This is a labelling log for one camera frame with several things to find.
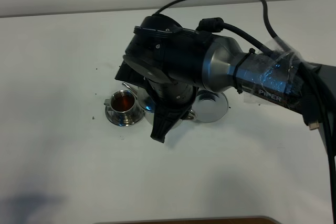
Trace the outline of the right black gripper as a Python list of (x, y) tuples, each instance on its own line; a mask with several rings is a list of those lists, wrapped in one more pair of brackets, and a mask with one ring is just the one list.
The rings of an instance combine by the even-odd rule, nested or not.
[(158, 83), (143, 77), (144, 88), (155, 104), (150, 137), (164, 143), (166, 134), (192, 109), (198, 87), (180, 81)]

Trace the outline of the right black silver robot arm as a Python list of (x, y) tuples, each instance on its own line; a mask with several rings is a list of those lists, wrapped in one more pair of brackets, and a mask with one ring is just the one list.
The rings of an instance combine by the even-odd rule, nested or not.
[(185, 119), (198, 89), (219, 93), (233, 87), (302, 115), (335, 151), (335, 67), (304, 62), (285, 43), (269, 49), (254, 41), (243, 52), (233, 38), (219, 36), (219, 19), (196, 30), (154, 14), (134, 29), (116, 79), (146, 90), (156, 106), (151, 137), (164, 142)]

